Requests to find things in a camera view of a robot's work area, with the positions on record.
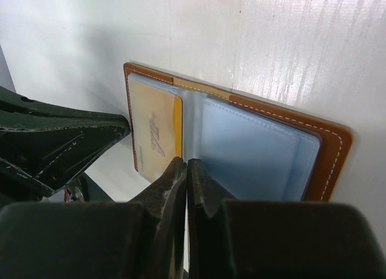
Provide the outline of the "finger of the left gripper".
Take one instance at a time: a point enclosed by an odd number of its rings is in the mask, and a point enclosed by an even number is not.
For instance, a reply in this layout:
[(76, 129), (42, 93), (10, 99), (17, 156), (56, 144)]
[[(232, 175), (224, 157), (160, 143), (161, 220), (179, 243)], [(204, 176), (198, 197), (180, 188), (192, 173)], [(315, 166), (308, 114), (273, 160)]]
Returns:
[(41, 200), (130, 133), (126, 118), (30, 100), (1, 88), (1, 200)]

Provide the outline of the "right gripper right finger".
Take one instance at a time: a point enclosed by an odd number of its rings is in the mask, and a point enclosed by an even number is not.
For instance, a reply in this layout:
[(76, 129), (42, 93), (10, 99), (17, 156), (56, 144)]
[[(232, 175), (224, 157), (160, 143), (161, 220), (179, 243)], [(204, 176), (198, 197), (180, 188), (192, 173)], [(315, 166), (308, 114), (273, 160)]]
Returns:
[(384, 278), (385, 257), (354, 207), (239, 200), (188, 162), (190, 278)]

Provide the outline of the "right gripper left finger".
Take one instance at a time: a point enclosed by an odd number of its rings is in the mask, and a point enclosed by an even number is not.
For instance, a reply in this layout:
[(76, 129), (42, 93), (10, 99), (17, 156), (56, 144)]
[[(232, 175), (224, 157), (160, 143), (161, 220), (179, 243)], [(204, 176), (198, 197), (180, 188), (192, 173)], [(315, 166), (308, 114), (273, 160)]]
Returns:
[(186, 163), (132, 200), (19, 203), (1, 211), (2, 278), (182, 278)]

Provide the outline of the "brown leather card holder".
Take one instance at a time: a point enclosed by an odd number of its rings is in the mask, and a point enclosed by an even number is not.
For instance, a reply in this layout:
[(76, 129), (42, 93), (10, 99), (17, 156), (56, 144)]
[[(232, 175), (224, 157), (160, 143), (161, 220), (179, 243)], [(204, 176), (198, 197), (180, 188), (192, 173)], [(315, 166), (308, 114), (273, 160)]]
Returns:
[(170, 74), (138, 63), (126, 62), (123, 69), (126, 90), (129, 90), (128, 75), (136, 73), (141, 77), (148, 77), (171, 86), (207, 93), (243, 109), (319, 135), (320, 150), (303, 200), (328, 201), (330, 199), (353, 143), (353, 133), (347, 126), (264, 101), (255, 95), (197, 82), (183, 78), (179, 74)]

